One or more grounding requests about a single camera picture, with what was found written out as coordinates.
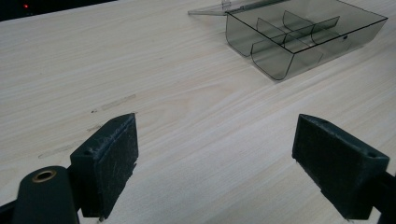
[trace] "clear plastic organizer box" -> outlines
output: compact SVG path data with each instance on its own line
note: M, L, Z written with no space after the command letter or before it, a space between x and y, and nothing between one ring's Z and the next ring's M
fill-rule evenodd
M291 0L227 12L226 37L281 80L370 42L387 19L338 0Z

